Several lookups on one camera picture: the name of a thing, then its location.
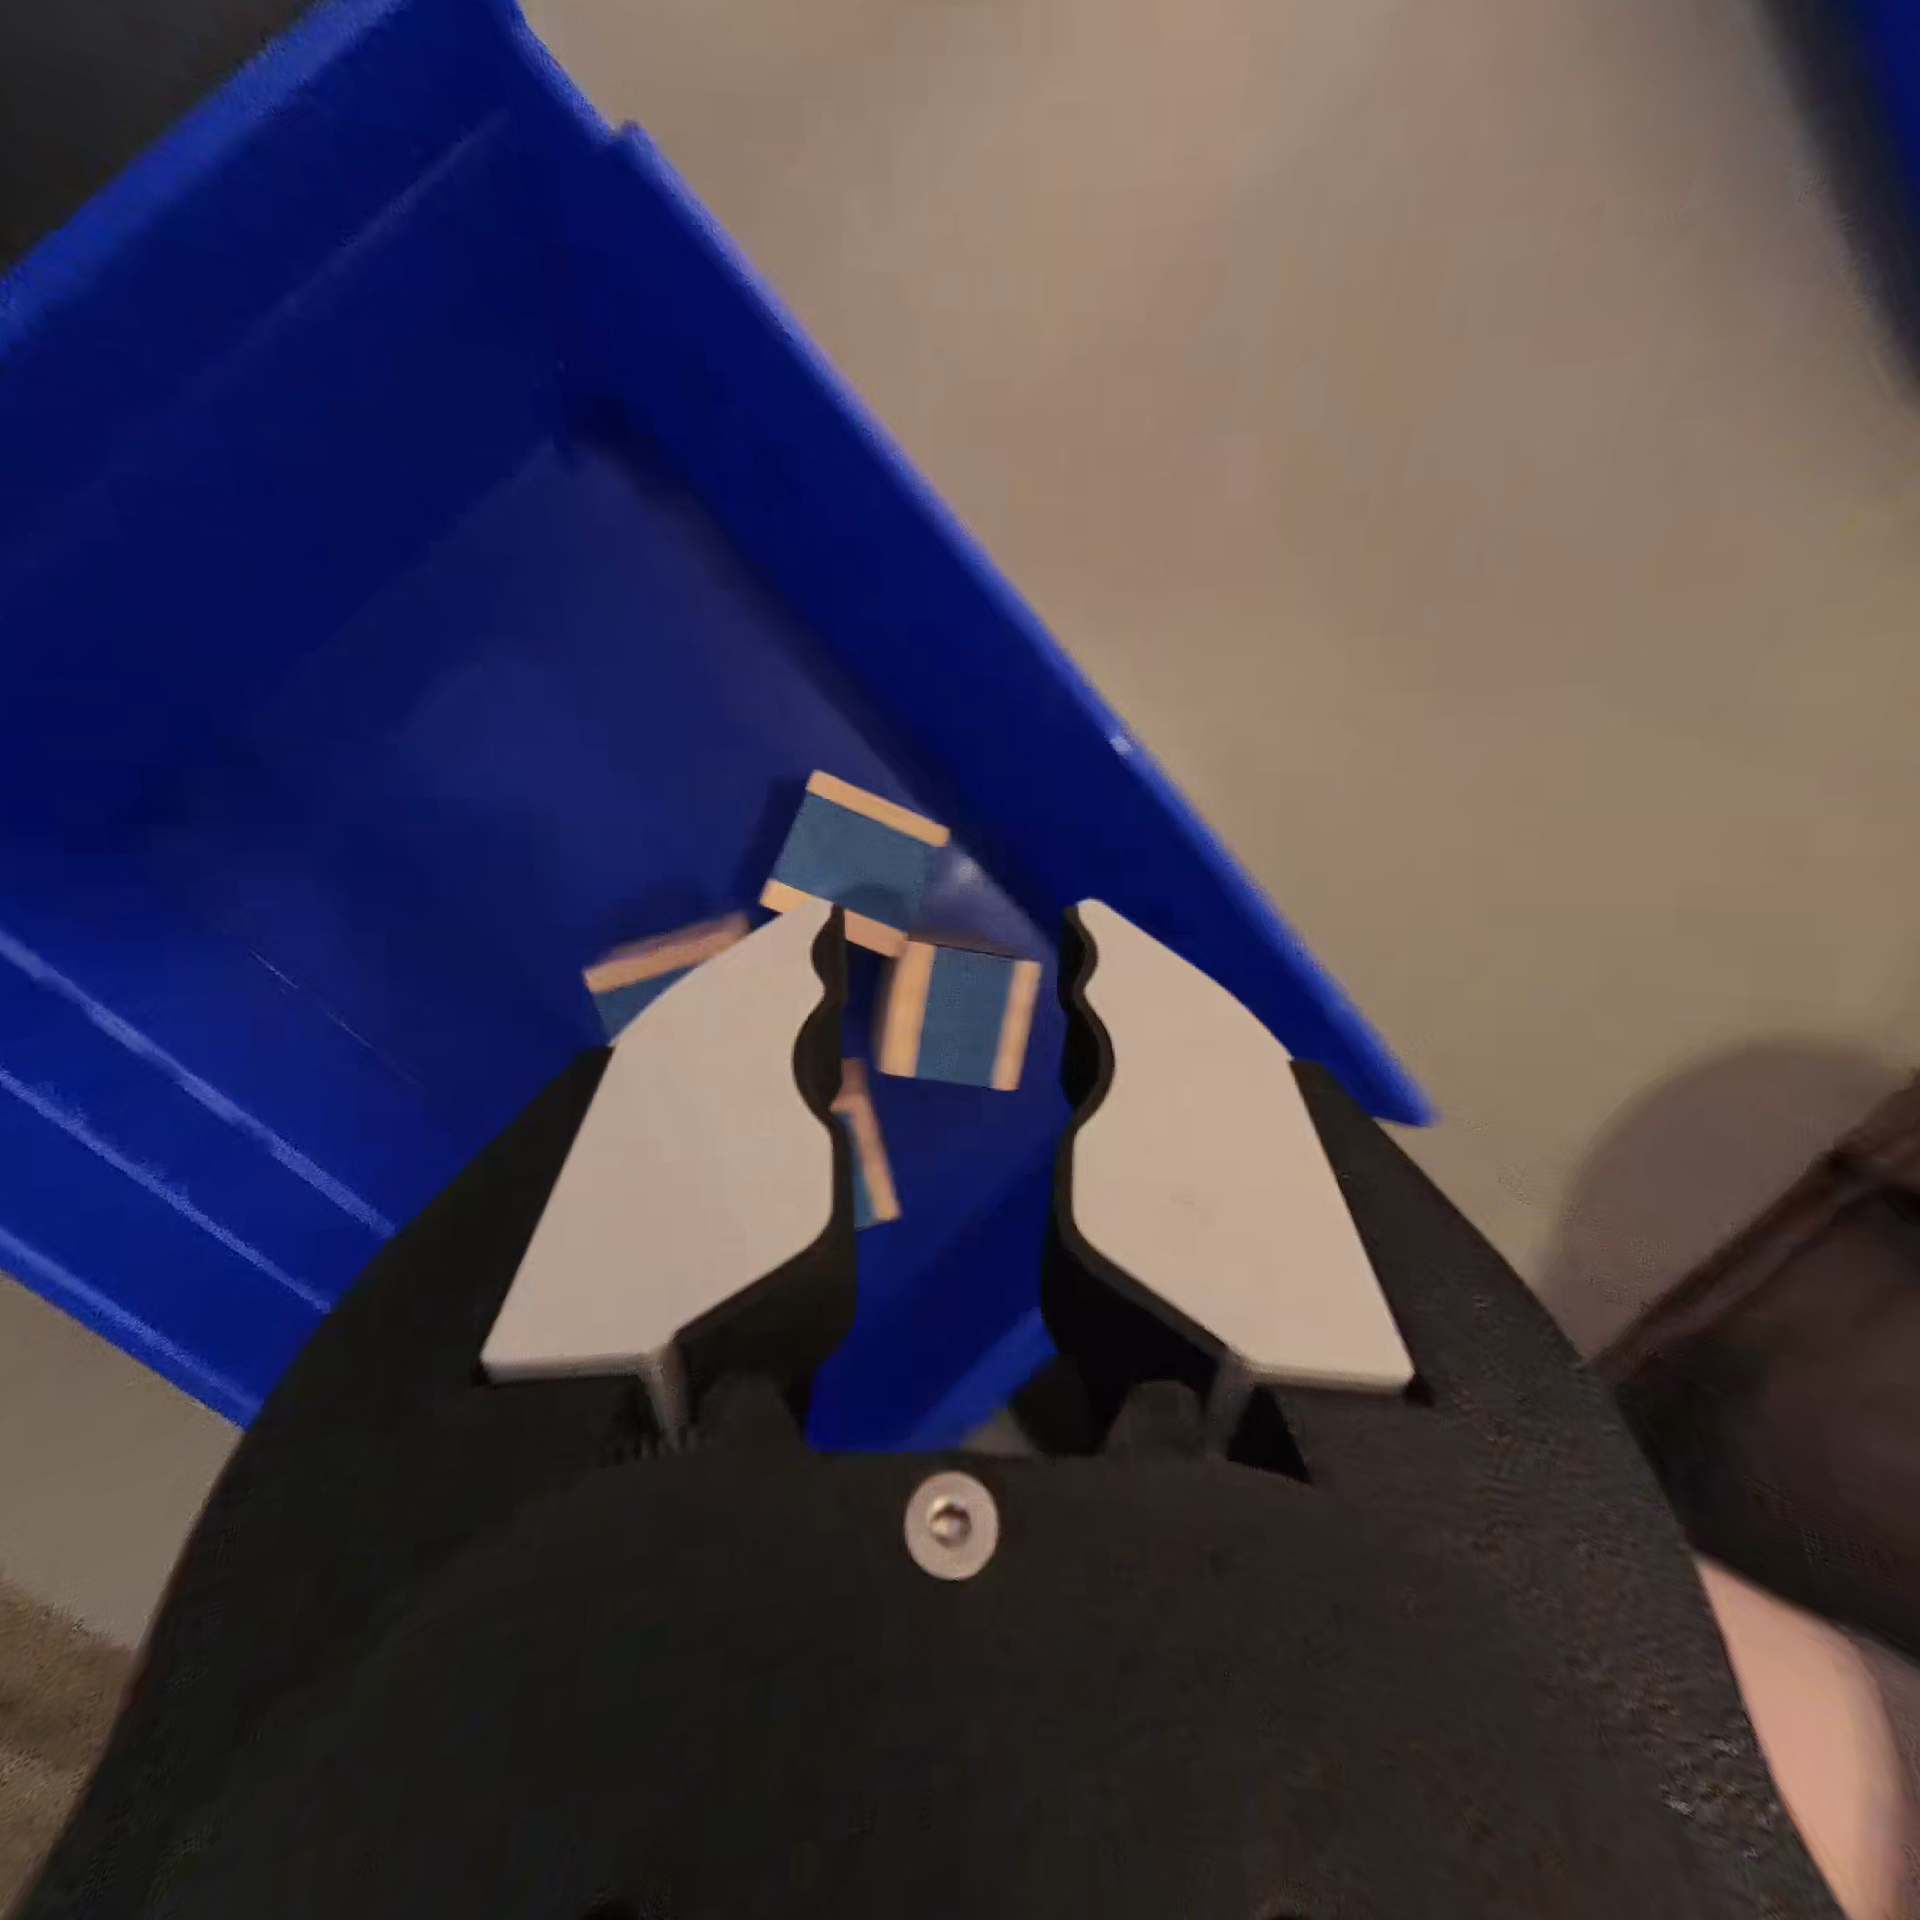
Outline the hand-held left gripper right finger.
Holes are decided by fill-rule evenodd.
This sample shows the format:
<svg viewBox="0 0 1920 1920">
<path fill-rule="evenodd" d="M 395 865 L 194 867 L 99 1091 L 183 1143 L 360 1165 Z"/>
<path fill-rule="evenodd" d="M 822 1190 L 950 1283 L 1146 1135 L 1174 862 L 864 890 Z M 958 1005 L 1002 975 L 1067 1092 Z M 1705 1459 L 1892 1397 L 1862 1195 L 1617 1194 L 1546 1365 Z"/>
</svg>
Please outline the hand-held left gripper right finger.
<svg viewBox="0 0 1920 1920">
<path fill-rule="evenodd" d="M 1098 898 L 1066 914 L 1059 991 L 1044 1330 L 1086 1439 L 1159 1391 L 1204 1443 L 1259 1402 L 1403 1404 L 1419 1370 L 1289 1046 Z"/>
</svg>

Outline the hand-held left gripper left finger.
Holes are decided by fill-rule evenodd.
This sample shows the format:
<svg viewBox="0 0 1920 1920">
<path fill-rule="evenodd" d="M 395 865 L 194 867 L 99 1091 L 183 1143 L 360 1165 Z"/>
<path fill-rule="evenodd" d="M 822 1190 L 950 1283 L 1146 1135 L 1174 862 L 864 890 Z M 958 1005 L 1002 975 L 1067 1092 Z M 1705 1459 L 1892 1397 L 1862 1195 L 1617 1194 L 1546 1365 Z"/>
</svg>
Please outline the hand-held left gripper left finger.
<svg viewBox="0 0 1920 1920">
<path fill-rule="evenodd" d="M 843 910 L 804 902 L 620 1031 L 481 1351 L 492 1385 L 622 1379 L 688 1433 L 760 1380 L 807 1425 L 858 1307 L 846 997 Z"/>
</svg>

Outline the blue striped wooden cube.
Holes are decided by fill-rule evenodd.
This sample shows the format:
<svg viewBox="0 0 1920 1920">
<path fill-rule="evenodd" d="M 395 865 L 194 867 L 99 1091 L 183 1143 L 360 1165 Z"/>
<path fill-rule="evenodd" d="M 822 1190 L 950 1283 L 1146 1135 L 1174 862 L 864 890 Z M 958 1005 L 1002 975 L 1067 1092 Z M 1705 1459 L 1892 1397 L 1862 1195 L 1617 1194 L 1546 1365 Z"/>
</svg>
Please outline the blue striped wooden cube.
<svg viewBox="0 0 1920 1920">
<path fill-rule="evenodd" d="M 618 943 L 584 969 L 584 987 L 604 1031 L 618 1037 L 687 973 L 740 943 L 753 930 L 743 910 Z"/>
<path fill-rule="evenodd" d="M 777 914 L 835 906 L 850 943 L 894 957 L 908 947 L 950 843 L 945 823 L 815 771 L 760 906 Z"/>
<path fill-rule="evenodd" d="M 832 1118 L 848 1141 L 856 1229 L 867 1233 L 900 1218 L 896 1174 L 881 1133 L 867 1063 L 846 1058 L 840 1077 Z"/>
<path fill-rule="evenodd" d="M 1040 985 L 1038 957 L 906 940 L 875 997 L 872 1065 L 921 1084 L 1018 1092 Z"/>
</svg>

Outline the person's bare leg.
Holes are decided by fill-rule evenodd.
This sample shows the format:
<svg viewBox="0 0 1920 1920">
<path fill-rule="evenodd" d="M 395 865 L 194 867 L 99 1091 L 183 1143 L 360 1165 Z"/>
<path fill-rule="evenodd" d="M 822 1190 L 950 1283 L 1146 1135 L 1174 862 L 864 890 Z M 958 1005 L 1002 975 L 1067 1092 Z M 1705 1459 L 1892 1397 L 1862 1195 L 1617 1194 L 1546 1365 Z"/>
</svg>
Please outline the person's bare leg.
<svg viewBox="0 0 1920 1920">
<path fill-rule="evenodd" d="M 1836 1905 L 1907 1915 L 1908 1754 L 1868 1651 L 1710 1556 L 1695 1564 L 1767 1772 Z"/>
</svg>

